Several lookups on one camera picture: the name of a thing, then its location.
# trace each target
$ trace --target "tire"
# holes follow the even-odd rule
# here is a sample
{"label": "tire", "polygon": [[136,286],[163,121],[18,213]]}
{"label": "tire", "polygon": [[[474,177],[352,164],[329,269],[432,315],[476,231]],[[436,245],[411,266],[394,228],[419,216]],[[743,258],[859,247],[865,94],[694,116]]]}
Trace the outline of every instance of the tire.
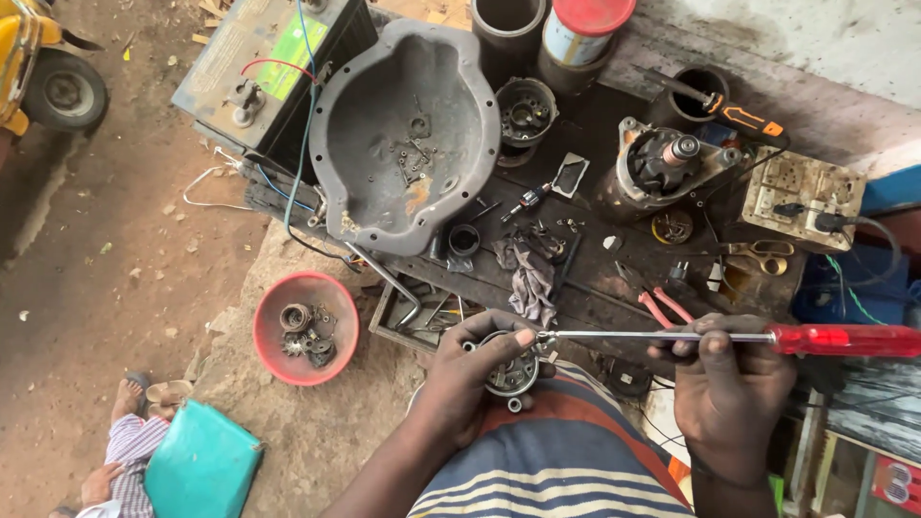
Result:
{"label": "tire", "polygon": [[57,131],[93,129],[108,105],[105,81],[93,65],[62,50],[39,50],[22,99],[32,122]]}

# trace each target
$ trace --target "green label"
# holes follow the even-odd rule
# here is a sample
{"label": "green label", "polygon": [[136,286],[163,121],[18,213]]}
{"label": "green label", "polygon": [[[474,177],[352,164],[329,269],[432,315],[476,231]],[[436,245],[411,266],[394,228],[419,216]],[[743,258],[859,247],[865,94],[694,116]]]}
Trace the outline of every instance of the green label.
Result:
{"label": "green label", "polygon": [[[307,27],[310,49],[315,53],[320,47],[320,41],[322,41],[328,27],[308,17],[304,17],[304,25]],[[291,22],[288,23],[285,32],[282,32],[269,57],[286,61],[310,71],[310,54],[307,52],[307,44],[304,41],[304,33],[301,30],[300,18],[297,13],[291,18]],[[303,74],[296,68],[268,62],[262,64],[262,69],[259,71],[259,75],[256,76],[256,82],[262,87],[262,91],[277,97],[279,100],[285,100],[300,76],[303,76]]]}

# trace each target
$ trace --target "pliers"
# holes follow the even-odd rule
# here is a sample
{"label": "pliers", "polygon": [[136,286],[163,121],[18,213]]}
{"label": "pliers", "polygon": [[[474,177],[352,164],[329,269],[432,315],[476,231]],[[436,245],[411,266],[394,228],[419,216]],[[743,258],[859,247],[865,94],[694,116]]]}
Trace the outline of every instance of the pliers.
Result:
{"label": "pliers", "polygon": [[620,261],[614,261],[614,265],[617,266],[617,273],[619,273],[621,277],[627,281],[627,284],[640,290],[639,302],[646,305],[646,307],[649,309],[649,312],[652,313],[652,316],[656,317],[656,320],[664,327],[673,327],[674,324],[672,324],[669,318],[665,316],[665,313],[659,309],[655,299],[653,299],[652,295],[649,294],[650,291],[656,296],[656,299],[661,300],[665,303],[666,306],[670,307],[674,312],[678,313],[678,316],[682,317],[685,322],[690,324],[694,321],[694,318],[691,316],[691,314],[688,313],[687,310],[681,306],[681,304],[669,297],[662,288],[656,286],[655,288],[650,289],[643,276],[639,275],[629,267],[621,265]]}

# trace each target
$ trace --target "car battery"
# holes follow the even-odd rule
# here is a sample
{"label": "car battery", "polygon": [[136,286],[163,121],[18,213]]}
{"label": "car battery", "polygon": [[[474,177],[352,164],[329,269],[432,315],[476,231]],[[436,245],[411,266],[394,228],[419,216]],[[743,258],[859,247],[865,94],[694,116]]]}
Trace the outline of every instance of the car battery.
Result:
{"label": "car battery", "polygon": [[[365,0],[236,0],[173,94],[194,127],[263,166],[297,172],[310,106],[307,29],[318,80],[378,40]],[[310,160],[304,181],[315,181]]]}

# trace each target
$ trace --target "teal bag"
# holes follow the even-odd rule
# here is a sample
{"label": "teal bag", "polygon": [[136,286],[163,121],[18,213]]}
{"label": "teal bag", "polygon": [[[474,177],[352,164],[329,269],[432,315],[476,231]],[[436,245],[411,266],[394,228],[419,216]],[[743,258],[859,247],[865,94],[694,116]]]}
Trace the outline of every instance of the teal bag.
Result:
{"label": "teal bag", "polygon": [[250,492],[258,439],[193,399],[176,412],[154,451],[144,489],[157,518],[239,517]]}

